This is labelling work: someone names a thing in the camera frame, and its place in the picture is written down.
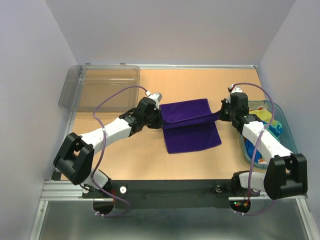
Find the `orange white patterned towel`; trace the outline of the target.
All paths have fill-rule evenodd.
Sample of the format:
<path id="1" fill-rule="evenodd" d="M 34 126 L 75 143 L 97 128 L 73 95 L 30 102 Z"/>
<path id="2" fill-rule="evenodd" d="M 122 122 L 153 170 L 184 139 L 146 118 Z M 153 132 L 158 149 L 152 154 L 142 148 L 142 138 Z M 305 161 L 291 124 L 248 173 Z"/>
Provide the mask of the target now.
<path id="1" fill-rule="evenodd" d="M 266 109 L 266 107 L 265 106 L 259 106 L 258 108 L 252 108 L 252 109 L 250 109 L 249 110 L 249 112 L 251 113 L 251 114 L 257 114 L 257 113 L 263 113 L 263 112 L 268 112 L 268 110 Z"/>

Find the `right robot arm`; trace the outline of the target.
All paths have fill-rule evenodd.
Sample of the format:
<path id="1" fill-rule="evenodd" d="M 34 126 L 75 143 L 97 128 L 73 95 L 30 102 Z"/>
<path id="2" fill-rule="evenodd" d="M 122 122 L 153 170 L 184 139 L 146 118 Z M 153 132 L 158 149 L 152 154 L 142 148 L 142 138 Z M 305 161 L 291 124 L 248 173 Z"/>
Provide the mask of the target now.
<path id="1" fill-rule="evenodd" d="M 265 173 L 236 172 L 230 182 L 233 194 L 242 195 L 247 190 L 254 190 L 277 200 L 307 193 L 307 159 L 283 146 L 258 116 L 249 113 L 248 96 L 240 88 L 235 88 L 222 100 L 219 119 L 231 122 L 239 134 L 256 144 L 267 163 Z"/>

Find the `yellow towel teal trim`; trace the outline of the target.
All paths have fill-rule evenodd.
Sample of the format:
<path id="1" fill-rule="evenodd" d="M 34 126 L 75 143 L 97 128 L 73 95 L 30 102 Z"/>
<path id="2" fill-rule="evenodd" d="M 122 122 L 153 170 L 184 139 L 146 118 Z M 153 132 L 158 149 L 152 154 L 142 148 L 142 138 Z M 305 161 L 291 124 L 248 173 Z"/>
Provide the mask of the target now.
<path id="1" fill-rule="evenodd" d="M 272 113 L 265 109 L 255 109 L 250 111 L 251 114 L 256 115 L 265 124 L 268 124 L 272 119 Z"/>

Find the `aluminium frame rail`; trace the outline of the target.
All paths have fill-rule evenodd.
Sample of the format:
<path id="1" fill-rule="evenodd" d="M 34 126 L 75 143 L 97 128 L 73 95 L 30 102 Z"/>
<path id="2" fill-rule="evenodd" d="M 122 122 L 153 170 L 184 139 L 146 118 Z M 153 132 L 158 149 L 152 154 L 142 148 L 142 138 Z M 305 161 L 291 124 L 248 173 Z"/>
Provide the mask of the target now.
<path id="1" fill-rule="evenodd" d="M 307 198 L 251 199 L 246 215 L 230 207 L 227 185 L 233 173 L 249 169 L 238 131 L 216 123 L 220 146 L 191 153 L 167 153 L 161 130 L 144 129 L 107 147 L 102 170 L 127 187 L 120 216 L 101 217 L 95 203 L 66 180 L 44 184 L 33 240 L 317 240 Z"/>

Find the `purple towel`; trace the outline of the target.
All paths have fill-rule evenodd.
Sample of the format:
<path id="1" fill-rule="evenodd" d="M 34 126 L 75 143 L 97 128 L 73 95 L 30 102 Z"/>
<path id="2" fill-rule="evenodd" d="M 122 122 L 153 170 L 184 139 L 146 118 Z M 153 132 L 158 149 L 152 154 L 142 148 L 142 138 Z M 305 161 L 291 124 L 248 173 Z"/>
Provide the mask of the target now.
<path id="1" fill-rule="evenodd" d="M 216 121 L 206 98 L 162 104 L 163 135 L 169 154 L 198 152 L 222 144 Z"/>

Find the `teal plastic bin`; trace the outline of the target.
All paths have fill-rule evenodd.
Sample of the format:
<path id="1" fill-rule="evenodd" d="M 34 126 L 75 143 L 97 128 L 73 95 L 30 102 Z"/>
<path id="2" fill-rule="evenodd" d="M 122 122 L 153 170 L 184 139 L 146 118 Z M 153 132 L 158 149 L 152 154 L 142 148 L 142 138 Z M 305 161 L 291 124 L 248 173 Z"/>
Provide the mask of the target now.
<path id="1" fill-rule="evenodd" d="M 249 101 L 248 102 L 249 109 L 256 109 L 259 106 L 265 106 L 265 108 L 272 113 L 272 104 L 270 103 L 269 100 L 260 100 L 260 101 Z M 282 111 L 282 109 L 274 103 L 274 109 L 275 109 L 275 115 L 274 115 L 274 120 L 279 121 L 282 124 L 283 128 L 283 133 L 279 136 L 279 142 L 287 149 L 289 149 L 291 152 L 294 154 L 297 154 L 297 148 L 296 144 L 294 142 L 290 127 L 288 125 L 288 122 L 286 120 L 286 117 Z M 246 147 L 245 147 L 245 138 L 238 133 L 239 139 L 240 139 L 240 145 L 242 149 L 242 153 L 244 156 L 245 161 L 250 165 L 251 164 L 251 159 L 249 158 Z"/>

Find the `smoky clear plastic bin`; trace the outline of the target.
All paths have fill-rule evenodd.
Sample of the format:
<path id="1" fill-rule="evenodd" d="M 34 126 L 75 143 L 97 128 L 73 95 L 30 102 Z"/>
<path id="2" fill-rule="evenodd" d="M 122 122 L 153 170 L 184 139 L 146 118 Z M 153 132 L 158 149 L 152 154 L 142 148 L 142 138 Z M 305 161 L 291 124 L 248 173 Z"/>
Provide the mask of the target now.
<path id="1" fill-rule="evenodd" d="M 75 65 L 66 76 L 58 105 L 69 111 L 91 113 L 105 99 L 124 88 L 99 109 L 103 113 L 122 113 L 136 106 L 140 68 L 136 65 Z"/>

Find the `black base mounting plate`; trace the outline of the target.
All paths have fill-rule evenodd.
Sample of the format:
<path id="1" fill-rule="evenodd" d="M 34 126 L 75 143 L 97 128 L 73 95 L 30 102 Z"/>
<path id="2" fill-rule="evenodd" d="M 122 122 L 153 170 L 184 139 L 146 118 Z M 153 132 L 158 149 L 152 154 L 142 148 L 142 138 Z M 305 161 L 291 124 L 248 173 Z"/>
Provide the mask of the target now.
<path id="1" fill-rule="evenodd" d="M 93 200 L 93 209 L 101 214 L 182 208 L 232 209 L 246 214 L 251 208 L 248 191 L 233 189 L 230 179 L 112 180 L 104 191 L 86 185 L 82 197 Z"/>

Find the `blue towel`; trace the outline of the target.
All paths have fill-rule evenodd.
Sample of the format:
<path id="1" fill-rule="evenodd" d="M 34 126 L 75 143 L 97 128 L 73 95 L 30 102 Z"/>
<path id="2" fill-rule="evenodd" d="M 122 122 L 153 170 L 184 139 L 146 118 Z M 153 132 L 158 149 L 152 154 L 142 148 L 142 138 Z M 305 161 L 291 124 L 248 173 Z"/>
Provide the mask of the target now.
<path id="1" fill-rule="evenodd" d="M 267 128 L 267 131 L 278 142 L 280 142 L 279 137 L 283 133 L 283 126 L 278 120 L 274 120 L 271 123 L 271 125 L 269 125 L 269 127 Z M 249 140 L 247 140 L 246 138 L 244 138 L 244 144 L 245 144 L 245 149 L 246 149 L 246 152 L 248 154 L 248 157 L 251 160 L 252 156 L 253 156 L 253 153 L 254 153 L 255 146 Z M 257 163 L 257 164 L 265 164 L 266 163 L 265 159 L 263 158 L 263 156 L 261 155 L 261 153 L 258 150 L 256 151 L 254 162 Z"/>

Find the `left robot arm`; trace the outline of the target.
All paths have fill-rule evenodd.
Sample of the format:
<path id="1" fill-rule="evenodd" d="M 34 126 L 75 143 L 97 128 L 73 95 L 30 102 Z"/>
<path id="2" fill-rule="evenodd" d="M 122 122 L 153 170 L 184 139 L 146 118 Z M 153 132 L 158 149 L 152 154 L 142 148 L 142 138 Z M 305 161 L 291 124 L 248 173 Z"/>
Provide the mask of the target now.
<path id="1" fill-rule="evenodd" d="M 160 129 L 163 125 L 161 99 L 160 93 L 153 93 L 107 125 L 81 135 L 68 134 L 53 160 L 54 167 L 74 185 L 87 185 L 93 187 L 100 197 L 108 196 L 111 193 L 110 178 L 97 167 L 92 167 L 95 154 L 140 132 L 143 127 Z"/>

